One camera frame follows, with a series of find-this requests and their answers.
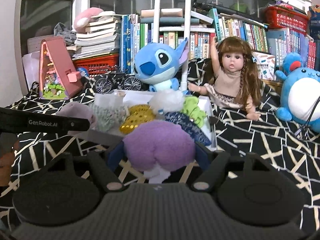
doll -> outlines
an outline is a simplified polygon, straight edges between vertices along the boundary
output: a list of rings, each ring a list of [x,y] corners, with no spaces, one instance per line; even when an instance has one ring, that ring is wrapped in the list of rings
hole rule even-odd
[[[261,114],[255,110],[261,98],[260,80],[249,44],[240,38],[228,37],[217,49],[213,38],[210,56],[214,76],[204,86],[189,83],[188,89],[209,95],[219,107],[245,109],[247,119],[258,120]]]

white fluffy plush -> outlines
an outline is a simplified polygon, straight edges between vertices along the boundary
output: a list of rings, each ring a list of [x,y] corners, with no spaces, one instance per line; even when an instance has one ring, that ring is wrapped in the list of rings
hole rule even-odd
[[[183,103],[182,91],[174,91],[172,89],[155,92],[155,95],[149,101],[150,109],[154,114],[181,111]]]

doll face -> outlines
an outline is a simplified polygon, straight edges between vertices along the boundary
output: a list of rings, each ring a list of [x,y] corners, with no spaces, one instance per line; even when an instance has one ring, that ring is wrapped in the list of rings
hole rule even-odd
[[[224,53],[222,55],[222,65],[228,71],[236,72],[241,70],[243,63],[243,55],[240,53]]]

cable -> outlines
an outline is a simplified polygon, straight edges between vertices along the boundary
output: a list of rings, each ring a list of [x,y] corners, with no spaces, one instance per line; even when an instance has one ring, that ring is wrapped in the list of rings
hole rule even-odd
[[[320,97],[318,97],[315,105],[313,106],[312,110],[311,110],[311,113],[307,119],[307,121],[294,133],[294,135],[297,137],[299,133],[301,132],[304,132],[304,135],[302,135],[302,138],[303,140],[306,140],[307,139],[307,133],[308,133],[308,126],[309,126],[309,123],[310,123],[310,120],[312,118],[312,115],[316,109],[316,107],[318,106],[320,102]]]

miniature house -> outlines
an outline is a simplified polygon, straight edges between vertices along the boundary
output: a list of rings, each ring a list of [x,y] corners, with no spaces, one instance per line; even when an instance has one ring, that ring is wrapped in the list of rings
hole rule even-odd
[[[68,99],[82,89],[81,74],[76,71],[62,37],[41,41],[39,89],[43,99]]]

